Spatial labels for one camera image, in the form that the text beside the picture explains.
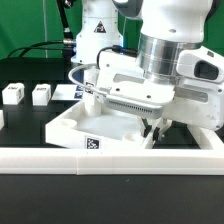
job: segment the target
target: qr code sticker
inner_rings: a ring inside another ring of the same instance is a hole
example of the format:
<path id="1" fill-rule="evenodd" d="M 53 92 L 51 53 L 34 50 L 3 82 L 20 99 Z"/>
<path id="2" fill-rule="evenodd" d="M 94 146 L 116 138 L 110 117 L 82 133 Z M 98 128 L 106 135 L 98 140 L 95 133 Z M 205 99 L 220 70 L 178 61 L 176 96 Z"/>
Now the qr code sticker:
<path id="1" fill-rule="evenodd" d="M 94 87 L 94 84 L 93 83 L 90 83 L 90 82 L 86 82 L 86 85 L 87 86 Z M 93 91 L 91 91 L 91 90 L 86 89 L 85 91 L 86 91 L 86 93 L 93 94 Z"/>
<path id="2" fill-rule="evenodd" d="M 76 87 L 76 91 L 83 91 L 83 87 L 81 87 L 81 86 L 77 86 L 77 87 Z"/>
<path id="3" fill-rule="evenodd" d="M 100 139 L 86 137 L 86 149 L 99 149 Z"/>
<path id="4" fill-rule="evenodd" d="M 75 99 L 82 99 L 83 93 L 82 92 L 77 92 L 75 93 Z"/>

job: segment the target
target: black table surface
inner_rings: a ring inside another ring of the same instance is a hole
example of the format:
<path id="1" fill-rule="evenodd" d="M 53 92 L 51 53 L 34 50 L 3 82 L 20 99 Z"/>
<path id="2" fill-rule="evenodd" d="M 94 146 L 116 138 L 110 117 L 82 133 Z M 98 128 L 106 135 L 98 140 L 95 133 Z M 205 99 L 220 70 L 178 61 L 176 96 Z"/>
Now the black table surface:
<path id="1" fill-rule="evenodd" d="M 11 82 L 25 85 L 17 106 L 2 104 L 0 147 L 56 147 L 45 143 L 44 125 L 74 102 L 33 107 L 36 84 L 69 83 L 61 59 L 0 61 L 0 94 Z M 186 126 L 174 123 L 155 148 L 198 148 Z M 180 175 L 0 175 L 0 223 L 223 224 L 224 177 Z"/>

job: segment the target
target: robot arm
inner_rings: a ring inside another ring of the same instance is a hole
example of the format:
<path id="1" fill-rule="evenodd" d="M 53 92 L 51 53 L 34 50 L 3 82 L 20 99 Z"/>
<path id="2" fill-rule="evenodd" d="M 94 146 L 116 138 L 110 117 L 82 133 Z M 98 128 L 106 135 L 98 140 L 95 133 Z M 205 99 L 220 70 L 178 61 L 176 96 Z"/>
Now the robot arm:
<path id="1" fill-rule="evenodd" d="M 224 59 L 201 47 L 205 20 L 220 1 L 113 2 L 123 15 L 143 20 L 136 64 L 144 81 L 112 84 L 105 104 L 149 119 L 222 127 Z"/>

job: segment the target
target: white box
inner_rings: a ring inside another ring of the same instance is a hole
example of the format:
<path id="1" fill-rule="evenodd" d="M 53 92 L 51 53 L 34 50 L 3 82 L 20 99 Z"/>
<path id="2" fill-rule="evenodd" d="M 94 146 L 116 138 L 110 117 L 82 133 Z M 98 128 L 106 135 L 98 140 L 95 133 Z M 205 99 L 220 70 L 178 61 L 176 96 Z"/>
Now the white box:
<path id="1" fill-rule="evenodd" d="M 10 83 L 3 91 L 3 104 L 17 105 L 24 97 L 24 85 L 22 83 Z"/>
<path id="2" fill-rule="evenodd" d="M 48 84 L 38 84 L 32 92 L 34 106 L 47 106 L 51 98 L 51 86 Z"/>

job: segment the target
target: white cube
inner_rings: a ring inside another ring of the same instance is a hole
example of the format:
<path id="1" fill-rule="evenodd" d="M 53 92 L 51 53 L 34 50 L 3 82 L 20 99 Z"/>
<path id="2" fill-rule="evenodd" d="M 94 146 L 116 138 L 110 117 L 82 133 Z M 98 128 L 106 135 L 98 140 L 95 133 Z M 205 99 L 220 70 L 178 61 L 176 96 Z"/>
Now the white cube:
<path id="1" fill-rule="evenodd" d="M 47 106 L 51 98 L 51 86 L 38 84 L 32 92 L 34 106 Z"/>
<path id="2" fill-rule="evenodd" d="M 3 91 L 3 104 L 17 105 L 24 97 L 24 85 L 22 83 L 10 83 Z"/>

